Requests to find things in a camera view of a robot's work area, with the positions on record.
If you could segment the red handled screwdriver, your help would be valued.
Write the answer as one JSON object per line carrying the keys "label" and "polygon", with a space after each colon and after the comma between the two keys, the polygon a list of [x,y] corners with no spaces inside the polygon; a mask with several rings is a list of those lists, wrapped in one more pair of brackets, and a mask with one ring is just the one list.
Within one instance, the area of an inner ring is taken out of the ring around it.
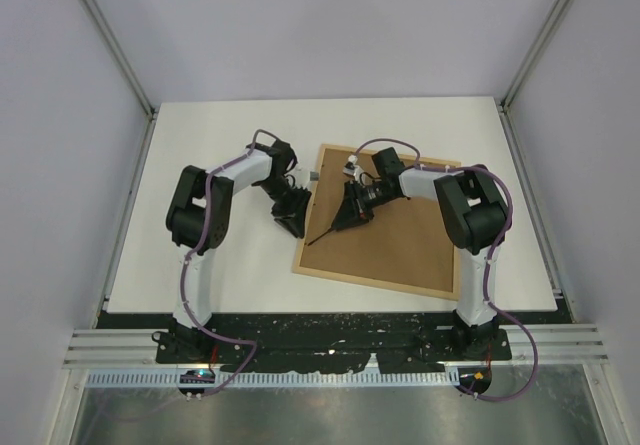
{"label": "red handled screwdriver", "polygon": [[318,242],[322,238],[326,237],[327,235],[329,235],[333,231],[334,231],[333,228],[329,228],[325,232],[321,233],[319,236],[317,236],[317,237],[313,238],[312,240],[310,240],[309,242],[307,242],[306,245],[307,246],[312,246],[313,244],[315,244],[316,242]]}

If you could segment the wooden picture frame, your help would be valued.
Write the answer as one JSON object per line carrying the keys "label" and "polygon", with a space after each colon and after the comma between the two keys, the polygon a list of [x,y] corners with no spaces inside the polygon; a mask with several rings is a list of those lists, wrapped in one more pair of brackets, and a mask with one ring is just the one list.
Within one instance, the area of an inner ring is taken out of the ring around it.
{"label": "wooden picture frame", "polygon": [[342,167],[353,147],[323,144],[307,210],[305,239],[292,271],[315,278],[390,291],[456,300],[460,295],[459,251],[449,240],[439,205],[425,198],[397,199],[374,209],[371,222],[332,232],[343,197]]}

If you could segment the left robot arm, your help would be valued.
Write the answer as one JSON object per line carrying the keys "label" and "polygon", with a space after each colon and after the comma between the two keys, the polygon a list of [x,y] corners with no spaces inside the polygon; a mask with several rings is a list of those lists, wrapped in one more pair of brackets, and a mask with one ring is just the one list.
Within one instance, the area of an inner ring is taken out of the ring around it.
{"label": "left robot arm", "polygon": [[202,169],[183,169],[165,225],[172,242],[184,251],[179,302],[169,331],[159,344],[181,352],[189,361],[207,360],[215,338],[202,328],[213,315],[209,302],[216,249],[226,238],[232,200],[248,187],[259,187],[272,200],[276,224],[296,239],[305,235],[308,183],[295,177],[297,156],[278,138],[271,145],[256,141],[229,162]]}

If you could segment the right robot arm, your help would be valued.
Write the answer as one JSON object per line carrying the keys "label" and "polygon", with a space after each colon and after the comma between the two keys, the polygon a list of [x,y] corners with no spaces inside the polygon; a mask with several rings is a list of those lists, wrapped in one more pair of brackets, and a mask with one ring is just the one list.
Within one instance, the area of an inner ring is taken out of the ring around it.
{"label": "right robot arm", "polygon": [[495,268],[513,218],[506,186],[483,165],[408,166],[393,147],[373,154],[376,174],[368,180],[358,160],[354,152],[343,167],[348,181],[330,230],[367,224],[376,207],[396,199],[435,200],[446,234],[460,250],[461,289],[453,312],[452,347],[465,359],[484,357],[499,332],[498,307],[493,303]]}

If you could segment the black speckled base plate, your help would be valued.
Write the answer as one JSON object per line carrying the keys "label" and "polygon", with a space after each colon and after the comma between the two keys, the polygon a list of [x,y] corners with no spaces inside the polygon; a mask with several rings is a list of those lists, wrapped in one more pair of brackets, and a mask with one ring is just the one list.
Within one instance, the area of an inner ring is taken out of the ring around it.
{"label": "black speckled base plate", "polygon": [[358,373],[375,359],[384,373],[438,371],[447,361],[507,361],[507,333],[462,330],[450,312],[219,313],[208,334],[169,314],[100,314],[100,329],[148,329],[159,364],[202,362],[225,372]]}

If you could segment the aluminium rail across front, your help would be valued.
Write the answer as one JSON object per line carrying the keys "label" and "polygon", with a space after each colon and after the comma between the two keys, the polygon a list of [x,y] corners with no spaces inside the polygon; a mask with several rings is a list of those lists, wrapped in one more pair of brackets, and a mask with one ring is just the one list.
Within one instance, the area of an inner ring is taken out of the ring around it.
{"label": "aluminium rail across front", "polygon": [[[596,326],[535,324],[534,338],[541,365],[602,364],[609,360]],[[150,329],[76,330],[63,366],[69,369],[156,367],[157,344]]]}

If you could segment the left aluminium corner post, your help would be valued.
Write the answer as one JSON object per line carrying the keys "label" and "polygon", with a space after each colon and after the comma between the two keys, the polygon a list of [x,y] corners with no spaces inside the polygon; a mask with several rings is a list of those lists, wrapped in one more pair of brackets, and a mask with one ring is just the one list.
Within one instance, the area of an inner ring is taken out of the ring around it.
{"label": "left aluminium corner post", "polygon": [[152,119],[155,107],[148,98],[141,82],[131,66],[126,54],[120,45],[112,27],[110,26],[105,14],[103,13],[97,0],[79,0],[90,20],[93,23],[99,37],[106,46],[107,51],[111,55],[116,68],[121,73],[126,85],[133,94],[136,102],[142,109],[144,115],[148,119]]}

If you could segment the aluminium corner post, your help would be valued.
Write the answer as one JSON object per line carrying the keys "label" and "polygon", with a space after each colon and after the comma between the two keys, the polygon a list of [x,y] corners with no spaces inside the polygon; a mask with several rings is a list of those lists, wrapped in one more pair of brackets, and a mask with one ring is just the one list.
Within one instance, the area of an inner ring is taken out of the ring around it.
{"label": "aluminium corner post", "polygon": [[103,13],[97,0],[79,0],[90,20],[93,23],[99,37],[106,46],[107,51],[111,55],[116,68],[121,73],[126,85],[133,94],[136,102],[142,109],[144,115],[148,119],[152,119],[155,107],[148,98],[141,82],[131,66],[126,54],[120,45],[112,27],[110,26],[105,14]]}
{"label": "aluminium corner post", "polygon": [[498,101],[498,108],[502,113],[507,113],[515,103],[522,88],[550,45],[574,1],[575,0],[553,1],[550,10],[533,42],[529,46],[504,96]]}

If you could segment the right aluminium corner post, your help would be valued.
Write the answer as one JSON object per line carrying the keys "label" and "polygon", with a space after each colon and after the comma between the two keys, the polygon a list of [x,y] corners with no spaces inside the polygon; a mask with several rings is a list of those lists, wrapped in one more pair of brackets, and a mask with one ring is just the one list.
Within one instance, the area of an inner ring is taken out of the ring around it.
{"label": "right aluminium corner post", "polygon": [[533,42],[529,46],[504,96],[498,101],[498,108],[502,113],[507,113],[515,103],[522,88],[550,45],[574,1],[575,0],[553,1],[550,10]]}

